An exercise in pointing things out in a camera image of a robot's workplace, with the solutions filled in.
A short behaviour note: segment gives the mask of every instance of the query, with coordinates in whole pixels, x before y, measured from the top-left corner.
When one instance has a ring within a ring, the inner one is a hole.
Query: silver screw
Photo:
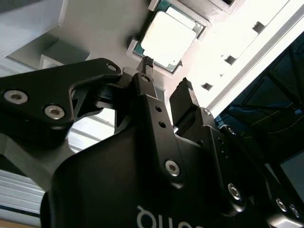
[[[204,112],[205,112],[207,115],[211,115],[211,112],[210,112],[208,109],[206,109],[206,108],[204,108]]]
[[[177,177],[181,172],[179,166],[172,160],[167,160],[165,166],[169,174],[173,177]]]
[[[108,64],[108,68],[112,71],[116,71],[116,67],[112,66],[111,64]]]
[[[229,184],[228,185],[228,191],[229,193],[235,198],[236,200],[241,200],[241,193],[239,190],[234,186],[234,184]]]
[[[62,108],[56,105],[50,105],[44,109],[45,115],[53,120],[59,120],[65,116],[65,112]]]
[[[229,130],[230,133],[233,134],[233,135],[236,135],[236,134],[237,134],[231,127],[229,127],[228,130]]]
[[[26,103],[29,99],[28,96],[19,90],[9,90],[4,93],[4,98],[8,102],[11,102],[16,105]]]
[[[144,80],[145,82],[150,82],[150,79],[149,79],[147,76],[145,76],[145,75],[142,75],[141,78],[142,78],[142,80]]]
[[[286,211],[287,211],[287,208],[286,208],[285,204],[284,204],[279,198],[276,198],[276,204],[279,206],[279,208],[280,208],[283,212],[286,212]]]
[[[289,205],[290,210],[294,213],[294,215],[299,218],[300,217],[300,213],[298,212],[298,210],[295,208],[295,206],[293,204]]]

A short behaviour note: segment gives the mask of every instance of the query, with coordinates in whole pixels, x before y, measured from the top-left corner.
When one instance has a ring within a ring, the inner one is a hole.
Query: metal frame
[[[231,82],[207,106],[219,115],[258,75],[304,31],[303,1],[291,0],[234,63]]]

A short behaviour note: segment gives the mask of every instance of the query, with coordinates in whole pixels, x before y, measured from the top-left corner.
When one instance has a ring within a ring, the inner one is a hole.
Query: black metal bracket
[[[101,58],[0,78],[1,132],[43,145],[61,144],[75,120],[73,91],[115,83],[121,75],[115,63]]]
[[[187,79],[184,78],[178,85],[170,98],[170,104],[173,123],[179,128],[177,134],[199,143],[209,154],[212,161],[210,169],[216,174],[210,181],[217,186],[215,199],[221,212],[226,216],[234,216],[244,211],[246,199],[242,197],[238,175],[231,165],[225,136],[218,131],[211,112],[198,107],[192,85]],[[232,197],[229,191],[234,191],[236,195]]]
[[[181,188],[186,179],[186,169],[166,106],[157,99],[152,78],[138,73],[133,77],[133,83],[137,95],[133,104],[136,113],[133,115],[137,116],[141,132],[145,133],[143,141],[146,153],[153,154],[154,170],[162,174],[171,185]]]
[[[302,210],[270,171],[259,164],[253,153],[250,153],[250,148],[246,147],[230,126],[224,125],[221,132],[229,139],[232,148],[230,151],[246,194],[253,196],[255,207],[265,216],[268,224],[273,227],[302,227]],[[291,205],[297,210],[299,217],[295,215]]]

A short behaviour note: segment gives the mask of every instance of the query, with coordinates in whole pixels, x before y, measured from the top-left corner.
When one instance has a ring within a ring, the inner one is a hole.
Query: gray panel
[[[81,50],[73,45],[59,40],[56,42],[56,44],[42,53],[40,69],[82,62],[87,60],[89,55],[90,52]]]
[[[304,152],[281,164],[290,182],[304,201]]]
[[[35,69],[39,69],[41,54],[57,41],[58,38],[45,33],[17,51],[11,53],[10,57],[17,59],[24,64],[30,65]]]
[[[44,191],[30,178],[0,170],[0,204],[38,214]]]
[[[84,118],[73,125],[73,129],[85,132],[92,139],[103,140],[114,134],[114,128],[91,118]]]
[[[56,27],[61,8],[62,0],[0,1],[0,57]]]
[[[16,75],[32,71],[32,69],[7,58],[0,59],[0,77]]]

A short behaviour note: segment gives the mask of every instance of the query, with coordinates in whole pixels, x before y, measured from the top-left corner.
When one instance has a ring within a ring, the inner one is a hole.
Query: mounting hole
[[[111,64],[108,64],[108,68],[112,71],[116,71],[116,67],[112,66]]]
[[[14,100],[20,100],[22,98],[22,96],[19,94],[12,94],[12,96],[10,96],[10,97],[11,97],[11,99],[14,99]]]
[[[219,142],[220,144],[224,144],[224,141],[223,141],[221,138],[218,138],[218,142]]]
[[[162,128],[166,128],[165,123],[163,123],[162,121],[159,121],[158,124],[159,124]]]
[[[160,112],[160,113],[162,112],[162,109],[161,109],[160,107],[157,107],[157,106],[156,106],[155,109],[156,109],[158,112]]]
[[[221,154],[225,157],[228,158],[227,154],[225,153],[225,151],[221,151]]]
[[[59,114],[60,114],[59,110],[57,110],[57,109],[52,109],[52,110],[50,111],[50,113],[51,113],[52,115],[59,115]]]
[[[229,127],[228,130],[230,131],[231,134],[237,135],[237,133],[231,127]]]
[[[142,80],[144,80],[145,82],[150,82],[150,78],[145,75],[142,75]]]
[[[176,167],[172,164],[169,165],[169,169],[172,171],[172,172],[175,172],[176,171]]]

